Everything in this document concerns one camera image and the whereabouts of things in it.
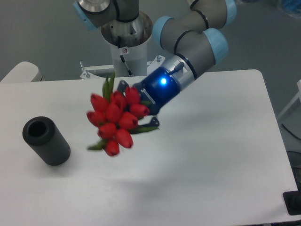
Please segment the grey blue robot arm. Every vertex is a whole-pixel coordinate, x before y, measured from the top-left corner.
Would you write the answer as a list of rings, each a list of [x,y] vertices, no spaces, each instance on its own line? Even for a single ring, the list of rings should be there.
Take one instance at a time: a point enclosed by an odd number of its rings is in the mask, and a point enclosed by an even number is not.
[[[183,18],[155,23],[136,0],[77,0],[73,7],[87,29],[101,30],[118,76],[145,76],[135,87],[152,120],[133,134],[157,129],[160,109],[227,55],[220,29],[237,14],[233,0],[192,0]]]

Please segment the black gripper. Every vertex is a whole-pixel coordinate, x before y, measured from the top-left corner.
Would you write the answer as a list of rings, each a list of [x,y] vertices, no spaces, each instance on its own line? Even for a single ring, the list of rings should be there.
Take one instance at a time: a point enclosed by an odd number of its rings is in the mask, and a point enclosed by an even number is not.
[[[160,109],[171,99],[178,95],[181,91],[179,83],[173,77],[173,74],[179,72],[183,66],[176,66],[169,71],[165,67],[159,67],[150,75],[139,83],[135,83],[135,87],[141,96],[142,101],[149,101],[148,108],[150,115],[156,115]],[[129,84],[125,80],[121,80],[118,84],[117,91],[124,94]],[[156,116],[153,116],[149,123],[140,125],[140,131],[153,131],[159,129],[160,123]]]

